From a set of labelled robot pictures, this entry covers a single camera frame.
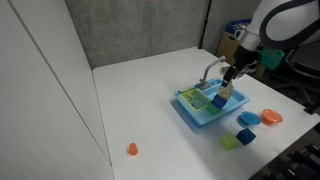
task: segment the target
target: plastic tray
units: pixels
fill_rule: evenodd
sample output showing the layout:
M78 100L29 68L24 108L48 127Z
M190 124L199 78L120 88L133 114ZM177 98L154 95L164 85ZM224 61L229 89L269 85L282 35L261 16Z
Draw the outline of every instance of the plastic tray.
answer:
M211 84L211 87L205 90L200 90L197 87L199 86L198 84L195 86L192 86L190 88L186 88L184 90L176 91L174 93L175 97L177 98L179 105L183 109L183 111L190 117L192 122L197 126L197 127L203 127L204 125L217 120L228 113L232 112L233 110L241 107L242 105L246 104L247 102L250 101L250 99L241 93L239 90L236 88L233 88L232 96L228 100L227 104L223 107L223 109L215 114L212 115L209 111L206 110L204 106L202 106L200 109L192 108L190 106L190 103L188 103L185 98L183 98L183 93L187 91L200 91L204 95L206 95L210 100L213 99L213 97L216 95L217 91L220 88L222 80L220 78L214 78L208 81Z

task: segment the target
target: black chair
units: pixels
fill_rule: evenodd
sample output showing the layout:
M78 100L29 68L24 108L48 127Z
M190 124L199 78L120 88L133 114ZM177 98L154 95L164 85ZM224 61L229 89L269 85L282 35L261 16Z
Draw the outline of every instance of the black chair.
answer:
M299 90L307 101L305 111L313 114L320 106L320 41L291 50L285 60L288 66L271 73L271 78L286 83L273 88ZM309 96L310 92L318 97L313 102Z

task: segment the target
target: red object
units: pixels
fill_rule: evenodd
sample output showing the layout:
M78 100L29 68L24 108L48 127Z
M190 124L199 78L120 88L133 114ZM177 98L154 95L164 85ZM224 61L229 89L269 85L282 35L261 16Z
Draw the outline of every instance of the red object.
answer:
M265 124L281 123L283 121L282 116L271 109L263 110L261 119Z
M131 156L135 156L138 154L138 147L135 143L131 143L129 145L129 148L128 148L128 153L131 155Z

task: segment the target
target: blue block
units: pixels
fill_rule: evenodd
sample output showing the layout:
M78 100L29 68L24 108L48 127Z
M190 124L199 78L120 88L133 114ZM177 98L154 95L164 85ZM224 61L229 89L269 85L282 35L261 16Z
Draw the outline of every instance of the blue block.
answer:
M254 138L256 138L256 135L253 134L253 132L251 132L248 128L245 128L238 133L237 138L243 145L247 145L251 143Z

